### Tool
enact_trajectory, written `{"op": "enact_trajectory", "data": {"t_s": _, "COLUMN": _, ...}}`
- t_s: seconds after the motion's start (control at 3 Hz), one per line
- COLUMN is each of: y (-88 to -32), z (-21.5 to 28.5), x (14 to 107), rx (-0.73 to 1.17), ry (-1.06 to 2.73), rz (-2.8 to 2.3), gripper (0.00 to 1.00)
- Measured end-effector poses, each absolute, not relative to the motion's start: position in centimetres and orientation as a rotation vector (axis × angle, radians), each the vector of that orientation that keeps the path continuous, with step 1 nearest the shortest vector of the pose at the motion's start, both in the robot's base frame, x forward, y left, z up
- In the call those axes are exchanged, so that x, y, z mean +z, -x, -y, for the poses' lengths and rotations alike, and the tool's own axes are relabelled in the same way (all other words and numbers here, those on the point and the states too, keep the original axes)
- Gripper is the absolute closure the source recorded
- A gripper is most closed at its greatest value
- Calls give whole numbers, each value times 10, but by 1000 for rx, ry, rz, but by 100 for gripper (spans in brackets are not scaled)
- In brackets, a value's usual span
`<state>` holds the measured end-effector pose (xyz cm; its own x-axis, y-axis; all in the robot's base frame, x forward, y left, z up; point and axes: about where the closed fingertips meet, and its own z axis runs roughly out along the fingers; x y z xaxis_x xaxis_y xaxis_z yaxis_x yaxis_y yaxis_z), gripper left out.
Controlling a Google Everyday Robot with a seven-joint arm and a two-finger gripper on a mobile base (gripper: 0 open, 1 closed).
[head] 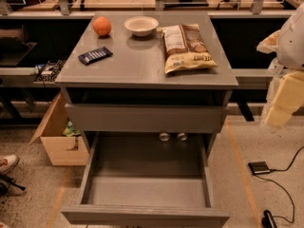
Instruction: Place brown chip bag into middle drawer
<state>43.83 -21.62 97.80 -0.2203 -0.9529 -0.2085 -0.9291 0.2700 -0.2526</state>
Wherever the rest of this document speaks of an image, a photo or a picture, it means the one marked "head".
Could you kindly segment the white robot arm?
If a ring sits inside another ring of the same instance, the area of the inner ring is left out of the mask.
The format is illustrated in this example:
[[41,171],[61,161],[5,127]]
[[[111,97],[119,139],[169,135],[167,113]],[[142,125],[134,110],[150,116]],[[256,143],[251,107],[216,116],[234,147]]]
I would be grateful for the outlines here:
[[256,50],[276,53],[268,67],[274,78],[269,85],[262,123],[279,129],[304,105],[304,4],[281,29],[261,41]]

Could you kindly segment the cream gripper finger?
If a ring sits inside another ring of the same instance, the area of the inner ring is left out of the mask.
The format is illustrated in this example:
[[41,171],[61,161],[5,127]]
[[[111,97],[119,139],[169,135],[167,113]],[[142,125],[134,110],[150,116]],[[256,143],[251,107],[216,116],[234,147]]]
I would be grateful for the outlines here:
[[280,30],[277,30],[263,39],[256,47],[256,50],[262,53],[269,54],[271,52],[277,52],[277,42]]
[[268,127],[282,127],[304,105],[304,72],[293,71],[274,78],[269,86],[262,122]]

